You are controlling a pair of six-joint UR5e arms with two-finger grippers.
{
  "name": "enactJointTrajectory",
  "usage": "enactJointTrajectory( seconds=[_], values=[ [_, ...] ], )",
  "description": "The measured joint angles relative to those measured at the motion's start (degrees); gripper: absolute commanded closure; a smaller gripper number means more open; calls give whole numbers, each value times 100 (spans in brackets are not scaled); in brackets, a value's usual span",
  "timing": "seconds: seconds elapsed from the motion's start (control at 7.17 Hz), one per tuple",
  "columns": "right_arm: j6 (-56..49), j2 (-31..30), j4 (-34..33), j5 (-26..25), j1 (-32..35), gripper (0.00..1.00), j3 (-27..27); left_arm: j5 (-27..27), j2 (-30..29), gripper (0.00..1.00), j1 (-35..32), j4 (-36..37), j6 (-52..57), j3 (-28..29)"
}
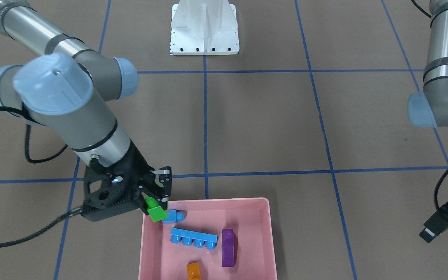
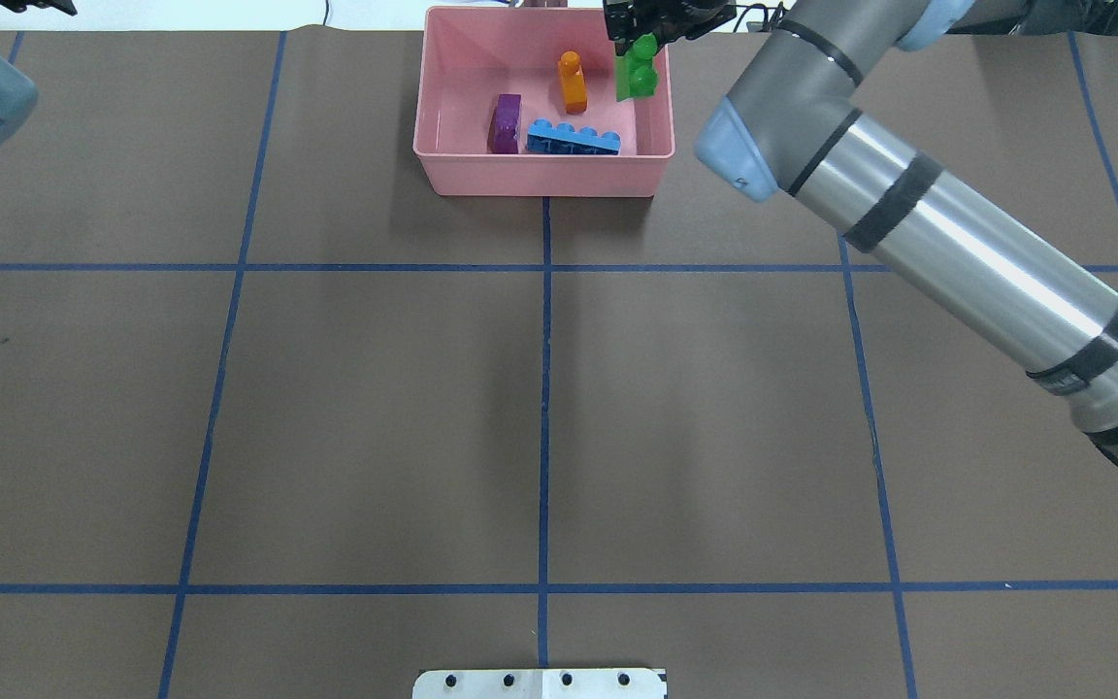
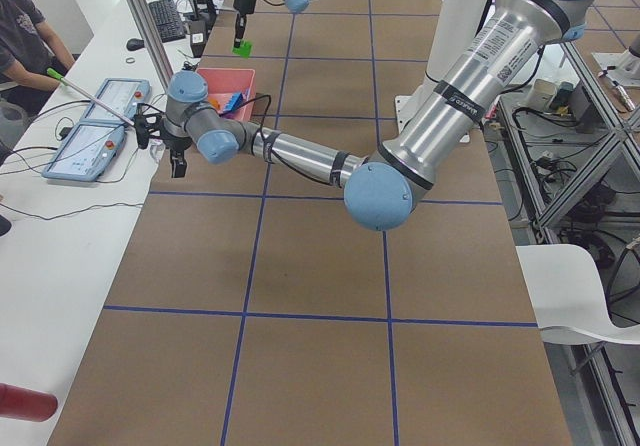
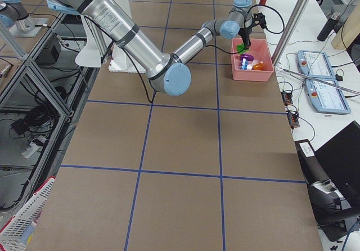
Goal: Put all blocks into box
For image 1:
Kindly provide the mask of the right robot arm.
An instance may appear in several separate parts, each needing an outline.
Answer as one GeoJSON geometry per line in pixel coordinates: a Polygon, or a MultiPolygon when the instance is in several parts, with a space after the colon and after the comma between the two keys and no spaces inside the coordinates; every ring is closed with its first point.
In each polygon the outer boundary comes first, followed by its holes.
{"type": "Polygon", "coordinates": [[[41,16],[26,0],[0,0],[0,34],[36,58],[0,68],[0,110],[47,126],[85,163],[80,214],[100,221],[141,209],[168,216],[172,170],[155,170],[107,106],[139,80],[124,58],[106,58],[41,16]]]}

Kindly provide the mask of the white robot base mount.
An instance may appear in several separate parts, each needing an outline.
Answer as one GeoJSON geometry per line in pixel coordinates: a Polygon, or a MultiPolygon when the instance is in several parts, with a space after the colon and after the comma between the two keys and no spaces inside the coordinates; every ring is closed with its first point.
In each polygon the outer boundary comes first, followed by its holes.
{"type": "Polygon", "coordinates": [[[171,8],[170,54],[236,55],[238,16],[227,0],[180,0],[171,8]]]}

